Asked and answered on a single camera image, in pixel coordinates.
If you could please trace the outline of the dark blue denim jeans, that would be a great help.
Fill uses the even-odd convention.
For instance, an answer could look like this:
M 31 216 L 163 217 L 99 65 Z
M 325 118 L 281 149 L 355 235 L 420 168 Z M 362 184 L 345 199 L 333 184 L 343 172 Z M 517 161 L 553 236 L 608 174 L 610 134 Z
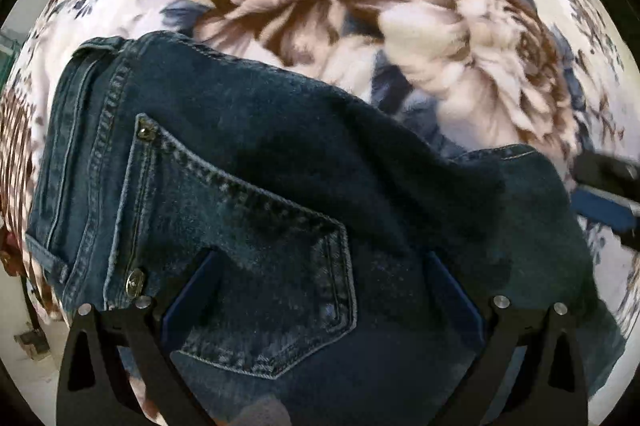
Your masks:
M 26 242 L 65 311 L 166 305 L 209 414 L 424 425 L 482 349 L 474 300 L 564 303 L 589 391 L 625 340 L 551 161 L 438 153 L 340 89 L 172 32 L 93 39 L 56 88 Z

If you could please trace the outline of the floral fleece bed blanket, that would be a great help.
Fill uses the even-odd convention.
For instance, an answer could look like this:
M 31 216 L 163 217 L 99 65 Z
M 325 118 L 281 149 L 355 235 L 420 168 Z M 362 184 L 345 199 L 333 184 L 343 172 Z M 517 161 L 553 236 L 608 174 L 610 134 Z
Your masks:
M 639 154 L 639 71 L 597 0 L 49 0 L 1 94 L 1 255 L 44 316 L 70 317 L 26 242 L 58 82 L 93 39 L 172 32 L 340 89 L 435 152 L 522 144 L 567 196 L 585 151 Z M 609 227 L 577 219 L 600 299 L 625 340 L 639 314 L 638 259 Z

